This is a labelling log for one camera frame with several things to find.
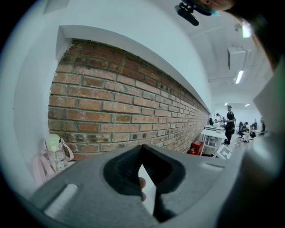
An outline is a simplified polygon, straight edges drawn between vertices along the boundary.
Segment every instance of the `red container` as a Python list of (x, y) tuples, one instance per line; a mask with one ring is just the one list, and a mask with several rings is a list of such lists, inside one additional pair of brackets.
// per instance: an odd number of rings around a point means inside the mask
[(203, 142), (201, 142), (201, 141), (194, 141), (194, 142), (192, 142), (191, 148), (187, 152), (187, 154), (200, 155), (201, 152), (202, 152), (202, 148), (203, 148)]

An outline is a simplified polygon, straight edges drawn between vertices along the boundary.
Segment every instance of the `brick wall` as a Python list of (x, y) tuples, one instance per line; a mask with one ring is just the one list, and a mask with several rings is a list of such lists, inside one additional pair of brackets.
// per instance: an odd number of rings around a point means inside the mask
[(49, 130), (75, 159), (138, 144), (185, 152), (208, 115), (161, 70), (95, 42), (73, 40), (50, 89)]

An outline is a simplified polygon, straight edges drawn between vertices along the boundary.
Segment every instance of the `black pants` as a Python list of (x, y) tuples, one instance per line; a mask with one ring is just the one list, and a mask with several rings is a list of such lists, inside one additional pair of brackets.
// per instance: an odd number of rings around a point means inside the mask
[(230, 145), (230, 141), (231, 141), (231, 138), (232, 138), (232, 133), (228, 130), (228, 128), (226, 129), (226, 137), (228, 139), (225, 139), (224, 143), (227, 144), (227, 145)]

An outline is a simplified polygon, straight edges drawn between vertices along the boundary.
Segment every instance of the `hand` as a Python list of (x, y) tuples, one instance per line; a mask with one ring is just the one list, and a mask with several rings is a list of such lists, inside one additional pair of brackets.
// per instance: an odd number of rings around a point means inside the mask
[[(138, 179), (139, 179), (139, 186), (141, 187), (141, 189), (143, 189), (146, 186), (146, 184), (147, 184), (146, 180), (144, 178), (142, 178), (142, 177), (139, 177)], [(142, 201), (145, 201), (146, 198), (147, 198), (146, 194), (144, 194), (142, 192)]]

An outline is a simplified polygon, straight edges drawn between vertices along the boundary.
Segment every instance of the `pink bag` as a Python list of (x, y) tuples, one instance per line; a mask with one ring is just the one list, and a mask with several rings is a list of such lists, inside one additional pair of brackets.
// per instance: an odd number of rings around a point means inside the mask
[[(67, 161), (71, 161), (74, 158), (74, 155), (71, 149), (66, 145), (63, 138), (61, 138), (61, 145), (66, 147), (69, 152), (69, 157), (67, 157)], [(46, 181), (53, 178), (57, 173), (53, 170), (49, 158), (46, 152), (47, 148), (44, 143), (44, 147), (42, 151), (37, 154), (32, 161), (33, 166), (33, 174), (38, 187), (43, 185)]]

